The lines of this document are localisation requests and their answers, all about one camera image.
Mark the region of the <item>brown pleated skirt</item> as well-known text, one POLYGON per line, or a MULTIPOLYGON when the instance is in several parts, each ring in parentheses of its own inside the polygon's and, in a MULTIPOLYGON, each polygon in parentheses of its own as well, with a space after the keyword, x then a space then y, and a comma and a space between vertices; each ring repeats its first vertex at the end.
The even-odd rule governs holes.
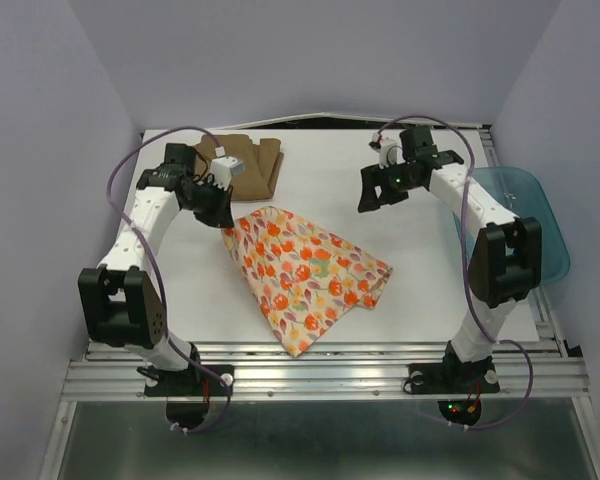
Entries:
POLYGON ((256 202, 273 198, 284 159, 276 138, 252 140, 246 134, 217 135, 230 156, 243 161, 245 170, 231 181, 233 202, 256 202))

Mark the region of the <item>orange floral skirt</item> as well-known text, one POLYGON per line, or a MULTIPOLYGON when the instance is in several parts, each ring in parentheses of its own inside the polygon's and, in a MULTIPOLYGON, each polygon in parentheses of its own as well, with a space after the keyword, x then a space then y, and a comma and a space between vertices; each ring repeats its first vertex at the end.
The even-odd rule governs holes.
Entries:
POLYGON ((274 336, 294 358, 349 311, 374 309, 392 274, 360 247, 273 206, 235 220, 222 237, 274 336))

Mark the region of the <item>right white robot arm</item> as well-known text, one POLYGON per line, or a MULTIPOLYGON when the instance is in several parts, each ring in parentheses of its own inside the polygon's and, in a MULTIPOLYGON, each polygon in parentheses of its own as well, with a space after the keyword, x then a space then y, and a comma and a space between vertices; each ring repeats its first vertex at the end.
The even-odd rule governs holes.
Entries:
POLYGON ((475 159, 440 150, 428 127, 403 130, 392 140, 372 135, 376 163, 361 170, 361 213, 408 199, 424 189, 460 221, 462 278, 468 312, 440 366, 443 384, 462 390, 476 378, 475 364, 490 357, 510 307, 525 299, 542 276, 542 227, 504 207, 473 176, 475 159))

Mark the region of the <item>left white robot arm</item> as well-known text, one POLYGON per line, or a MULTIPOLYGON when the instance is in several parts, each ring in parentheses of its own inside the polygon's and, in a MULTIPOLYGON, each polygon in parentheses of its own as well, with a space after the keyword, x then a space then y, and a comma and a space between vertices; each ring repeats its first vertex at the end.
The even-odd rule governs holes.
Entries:
POLYGON ((241 160, 216 148, 205 174, 195 171, 200 155, 186 144, 169 143, 164 160, 142 172, 129 213, 108 253, 78 277, 89 338, 141 356, 179 393, 195 392, 203 371, 194 346, 169 330, 164 282, 156 268, 167 229, 183 210, 218 229, 233 225, 231 181, 241 160))

